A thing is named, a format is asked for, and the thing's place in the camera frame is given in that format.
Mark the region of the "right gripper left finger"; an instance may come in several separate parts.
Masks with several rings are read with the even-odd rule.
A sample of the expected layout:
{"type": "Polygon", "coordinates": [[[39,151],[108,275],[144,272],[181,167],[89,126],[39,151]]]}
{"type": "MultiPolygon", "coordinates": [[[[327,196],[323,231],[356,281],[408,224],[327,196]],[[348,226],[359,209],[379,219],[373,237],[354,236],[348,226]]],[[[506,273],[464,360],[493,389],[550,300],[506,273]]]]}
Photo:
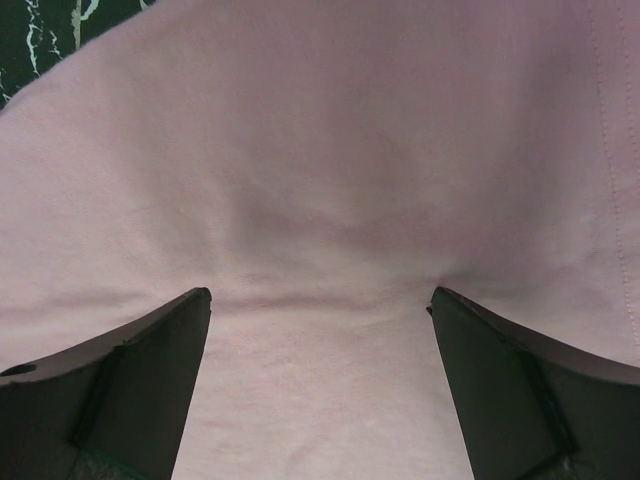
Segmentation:
{"type": "Polygon", "coordinates": [[[211,294],[1,373],[4,479],[169,479],[204,353],[211,294]]]}

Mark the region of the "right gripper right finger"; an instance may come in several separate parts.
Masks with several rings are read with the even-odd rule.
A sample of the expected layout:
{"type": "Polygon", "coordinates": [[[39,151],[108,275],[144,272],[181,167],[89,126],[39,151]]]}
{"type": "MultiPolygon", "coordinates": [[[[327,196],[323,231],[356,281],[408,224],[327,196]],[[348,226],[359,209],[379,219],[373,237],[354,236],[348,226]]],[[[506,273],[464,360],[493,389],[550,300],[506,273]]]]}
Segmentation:
{"type": "Polygon", "coordinates": [[[474,478],[638,478],[638,368],[444,287],[427,311],[474,478]]]}

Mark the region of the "pink t shirt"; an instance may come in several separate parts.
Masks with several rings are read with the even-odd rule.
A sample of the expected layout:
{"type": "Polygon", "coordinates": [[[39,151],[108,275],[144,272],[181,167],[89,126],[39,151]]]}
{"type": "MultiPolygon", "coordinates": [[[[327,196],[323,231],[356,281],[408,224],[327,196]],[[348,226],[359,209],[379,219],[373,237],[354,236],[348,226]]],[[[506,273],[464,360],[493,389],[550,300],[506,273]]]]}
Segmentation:
{"type": "Polygon", "coordinates": [[[161,1],[1,114],[1,364],[194,287],[179,479],[468,479],[443,285],[639,361],[635,1],[161,1]]]}

